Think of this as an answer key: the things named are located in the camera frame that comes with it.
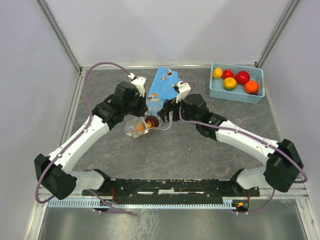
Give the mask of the clear zip top bag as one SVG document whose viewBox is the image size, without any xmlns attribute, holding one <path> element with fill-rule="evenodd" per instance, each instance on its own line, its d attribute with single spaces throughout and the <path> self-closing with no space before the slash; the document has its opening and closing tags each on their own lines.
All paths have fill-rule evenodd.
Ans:
<svg viewBox="0 0 320 240">
<path fill-rule="evenodd" d="M 129 137 L 138 138 L 155 130 L 168 130 L 172 126 L 172 116 L 170 115 L 165 122 L 158 116 L 158 112 L 163 105 L 164 101 L 161 99 L 147 99 L 147 112 L 145 115 L 129 120 L 124 126 L 124 133 Z"/>
</svg>

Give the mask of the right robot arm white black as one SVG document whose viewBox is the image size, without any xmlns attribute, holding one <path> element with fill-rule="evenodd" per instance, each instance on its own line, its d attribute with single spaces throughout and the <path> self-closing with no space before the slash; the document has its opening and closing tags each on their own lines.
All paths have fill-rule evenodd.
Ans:
<svg viewBox="0 0 320 240">
<path fill-rule="evenodd" d="M 170 119 L 194 124 L 204 137 L 229 144 L 257 159 L 260 167 L 239 170 L 235 180 L 229 183 L 231 193 L 242 195 L 253 187 L 269 185 L 273 189 L 286 193 L 304 165 L 294 143 L 288 139 L 281 142 L 258 136 L 244 130 L 225 117 L 211 112 L 200 94 L 190 94 L 184 100 L 165 100 L 158 116 L 163 121 Z"/>
</svg>

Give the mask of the dark red purple fruit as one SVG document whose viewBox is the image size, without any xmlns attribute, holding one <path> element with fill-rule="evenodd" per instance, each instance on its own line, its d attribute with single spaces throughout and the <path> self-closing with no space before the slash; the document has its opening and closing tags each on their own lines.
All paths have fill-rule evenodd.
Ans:
<svg viewBox="0 0 320 240">
<path fill-rule="evenodd" d="M 145 122 L 146 122 L 146 125 L 147 125 L 147 128 L 148 128 L 148 129 L 150 129 L 150 128 L 157 128 L 157 127 L 160 125 L 159 120 L 158 120 L 157 117 L 154 116 L 154 115 L 148 115 L 148 116 L 145 118 Z"/>
</svg>

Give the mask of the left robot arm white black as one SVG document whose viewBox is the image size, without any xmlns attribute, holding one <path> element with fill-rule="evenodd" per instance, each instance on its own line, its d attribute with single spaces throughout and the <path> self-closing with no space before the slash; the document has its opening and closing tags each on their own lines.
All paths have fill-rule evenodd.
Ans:
<svg viewBox="0 0 320 240">
<path fill-rule="evenodd" d="M 125 116 L 142 117 L 147 111 L 144 77 L 121 82 L 114 94 L 99 103 L 85 123 L 58 149 L 35 160 L 36 178 L 55 198 L 63 200 L 73 191 L 95 190 L 106 195 L 111 189 L 109 177 L 98 169 L 73 171 L 83 154 Z"/>
</svg>

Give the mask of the green orange mango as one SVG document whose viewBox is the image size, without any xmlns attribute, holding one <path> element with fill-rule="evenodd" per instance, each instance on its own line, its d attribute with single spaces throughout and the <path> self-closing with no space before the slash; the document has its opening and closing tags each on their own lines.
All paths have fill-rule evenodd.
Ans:
<svg viewBox="0 0 320 240">
<path fill-rule="evenodd" d="M 145 130 L 146 130 L 146 126 L 143 122 L 138 122 L 134 127 L 134 131 L 136 133 L 144 133 Z"/>
</svg>

